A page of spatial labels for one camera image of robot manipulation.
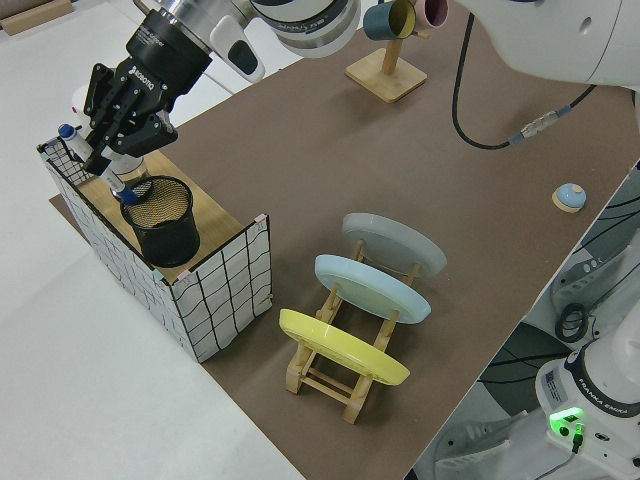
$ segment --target grid pattern box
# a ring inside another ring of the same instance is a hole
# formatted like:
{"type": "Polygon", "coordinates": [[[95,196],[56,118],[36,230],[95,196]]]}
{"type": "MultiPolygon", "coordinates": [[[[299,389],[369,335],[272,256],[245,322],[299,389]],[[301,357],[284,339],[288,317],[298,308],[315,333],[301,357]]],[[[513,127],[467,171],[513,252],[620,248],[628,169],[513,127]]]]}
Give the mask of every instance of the grid pattern box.
{"type": "Polygon", "coordinates": [[[100,260],[196,361],[228,346],[271,307],[270,225],[267,215],[212,251],[170,283],[82,194],[92,175],[66,145],[38,147],[78,227],[100,260]]]}

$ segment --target green indicator light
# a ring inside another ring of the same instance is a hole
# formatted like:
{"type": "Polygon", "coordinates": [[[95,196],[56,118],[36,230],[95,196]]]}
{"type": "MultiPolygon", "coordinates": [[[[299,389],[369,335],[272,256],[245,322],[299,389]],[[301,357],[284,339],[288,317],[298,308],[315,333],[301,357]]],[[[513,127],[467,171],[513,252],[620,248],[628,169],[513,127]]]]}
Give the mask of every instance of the green indicator light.
{"type": "Polygon", "coordinates": [[[579,407],[571,407],[566,410],[562,410],[560,412],[552,413],[549,415],[549,420],[552,422],[557,422],[559,420],[567,419],[567,417],[576,417],[580,418],[584,415],[584,411],[579,407]]]}
{"type": "MultiPolygon", "coordinates": [[[[549,415],[549,423],[554,432],[562,435],[560,431],[565,426],[566,422],[575,422],[578,418],[584,415],[584,411],[579,407],[571,407],[566,410],[552,413],[549,415]]],[[[576,433],[582,432],[582,424],[576,426],[576,433]]]]}

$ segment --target cable connector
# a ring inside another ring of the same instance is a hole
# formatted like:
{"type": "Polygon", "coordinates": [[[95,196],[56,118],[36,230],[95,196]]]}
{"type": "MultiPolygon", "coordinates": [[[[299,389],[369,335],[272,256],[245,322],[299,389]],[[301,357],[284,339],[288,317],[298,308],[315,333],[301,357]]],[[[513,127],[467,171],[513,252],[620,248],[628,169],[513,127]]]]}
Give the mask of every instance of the cable connector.
{"type": "Polygon", "coordinates": [[[584,440],[584,436],[582,434],[583,427],[584,425],[581,423],[576,425],[576,433],[573,435],[573,448],[571,449],[573,453],[578,453],[578,450],[582,446],[582,442],[584,440]]]}
{"type": "Polygon", "coordinates": [[[551,112],[547,112],[543,116],[536,118],[533,122],[525,125],[525,127],[520,130],[520,133],[522,133],[524,138],[531,138],[549,128],[551,125],[556,123],[559,118],[560,116],[558,115],[558,112],[552,110],[551,112]]]}

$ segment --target plate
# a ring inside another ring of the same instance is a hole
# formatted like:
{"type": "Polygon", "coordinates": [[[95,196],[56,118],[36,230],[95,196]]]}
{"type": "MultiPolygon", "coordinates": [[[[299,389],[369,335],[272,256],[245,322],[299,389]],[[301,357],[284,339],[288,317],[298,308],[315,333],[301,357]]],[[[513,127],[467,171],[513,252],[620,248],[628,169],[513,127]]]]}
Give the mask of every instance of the plate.
{"type": "Polygon", "coordinates": [[[364,263],[335,255],[316,257],[316,277],[338,296],[356,307],[385,319],[400,312],[398,323],[420,323],[431,306],[418,292],[364,263]]]}
{"type": "Polygon", "coordinates": [[[376,382],[399,385],[409,376],[407,367],[373,345],[308,315],[280,310],[280,328],[311,350],[376,382]]]}
{"type": "Polygon", "coordinates": [[[364,240],[364,257],[395,273],[408,275],[418,263],[417,276],[433,277],[447,264],[447,257],[435,243],[386,217],[350,213],[342,221],[342,233],[354,243],[364,240]]]}

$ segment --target dark teal mug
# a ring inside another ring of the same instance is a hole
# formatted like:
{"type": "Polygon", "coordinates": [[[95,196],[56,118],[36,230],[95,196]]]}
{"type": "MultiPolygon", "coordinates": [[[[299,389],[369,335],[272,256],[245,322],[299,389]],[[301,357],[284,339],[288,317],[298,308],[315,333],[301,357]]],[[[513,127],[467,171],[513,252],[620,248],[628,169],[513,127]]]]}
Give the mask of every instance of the dark teal mug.
{"type": "Polygon", "coordinates": [[[369,8],[362,19],[371,40],[407,38],[416,27],[416,10],[409,0],[392,0],[369,8]]]}

